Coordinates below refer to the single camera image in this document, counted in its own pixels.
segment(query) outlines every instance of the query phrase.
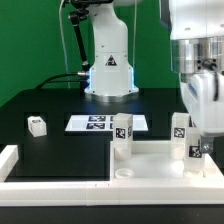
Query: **cable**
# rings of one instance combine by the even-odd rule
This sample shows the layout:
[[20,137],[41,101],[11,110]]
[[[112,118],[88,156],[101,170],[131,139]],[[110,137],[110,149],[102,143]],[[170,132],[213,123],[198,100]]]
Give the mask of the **cable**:
[[214,72],[215,77],[215,94],[213,101],[217,101],[219,98],[219,77],[218,77],[218,71],[217,71],[217,65],[209,60],[204,60],[202,63],[203,67],[207,70]]
[[60,32],[61,32],[61,40],[62,40],[62,47],[64,52],[64,60],[65,60],[65,70],[66,73],[69,74],[69,66],[68,66],[68,56],[67,56],[67,50],[65,45],[65,36],[64,36],[64,27],[63,27],[63,21],[62,21],[62,8],[64,6],[66,0],[61,0],[61,4],[59,7],[59,24],[60,24]]
[[136,31],[137,31],[137,11],[138,2],[135,0],[135,16],[134,16],[134,36],[133,36],[133,70],[135,71],[135,52],[136,52]]
[[217,101],[219,98],[219,77],[217,72],[217,67],[212,66],[213,71],[215,72],[215,95],[214,95],[214,101]]
[[41,89],[46,83],[48,83],[54,79],[63,78],[63,77],[71,77],[71,76],[78,76],[78,73],[61,74],[61,75],[52,76],[52,77],[46,79],[45,81],[43,81],[41,84],[39,84],[36,87],[36,89]]

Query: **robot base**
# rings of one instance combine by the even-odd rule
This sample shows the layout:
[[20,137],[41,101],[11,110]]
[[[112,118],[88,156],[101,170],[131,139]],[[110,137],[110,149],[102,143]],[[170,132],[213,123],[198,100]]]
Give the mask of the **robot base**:
[[119,103],[119,102],[127,102],[130,100],[135,100],[138,98],[138,92],[132,92],[123,96],[104,96],[104,95],[96,95],[94,93],[85,92],[85,97],[87,99],[103,102],[103,103]]

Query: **white block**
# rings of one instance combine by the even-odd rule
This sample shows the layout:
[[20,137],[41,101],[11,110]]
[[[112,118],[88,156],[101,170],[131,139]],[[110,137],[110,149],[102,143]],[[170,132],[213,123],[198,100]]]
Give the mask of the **white block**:
[[28,128],[33,137],[39,137],[47,135],[46,123],[39,116],[28,118]]
[[133,142],[133,115],[119,113],[113,119],[113,142],[115,158],[128,160],[131,158]]
[[8,145],[0,154],[0,182],[4,182],[14,165],[18,161],[18,147]]

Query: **sticker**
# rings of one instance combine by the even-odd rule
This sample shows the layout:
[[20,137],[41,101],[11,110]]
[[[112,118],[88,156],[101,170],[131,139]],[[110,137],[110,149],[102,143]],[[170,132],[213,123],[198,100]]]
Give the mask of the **sticker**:
[[86,129],[105,129],[105,123],[88,123]]
[[199,146],[190,146],[189,157],[191,157],[191,158],[202,158],[202,153],[200,152]]
[[93,121],[93,122],[106,121],[106,116],[89,116],[89,121]]
[[111,55],[110,58],[108,59],[106,66],[117,66],[116,61],[114,60],[114,57]]
[[123,128],[116,128],[116,138],[125,139],[125,129],[123,129]]
[[185,128],[174,128],[174,137],[184,138],[185,137]]
[[130,126],[130,127],[128,128],[128,138],[131,137],[131,134],[132,134],[132,126]]

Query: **white platform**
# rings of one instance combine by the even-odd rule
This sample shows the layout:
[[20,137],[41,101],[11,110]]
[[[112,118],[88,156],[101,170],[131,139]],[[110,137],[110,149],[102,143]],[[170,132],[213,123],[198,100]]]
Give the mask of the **white platform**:
[[[65,131],[113,131],[111,125],[114,116],[115,115],[72,115]],[[144,115],[133,115],[133,131],[148,131]]]
[[[0,206],[223,204],[224,178],[210,156],[203,178],[183,178],[182,162],[169,159],[169,144],[134,142],[128,162],[114,161],[112,144],[110,181],[0,183]],[[116,178],[121,168],[135,176]]]

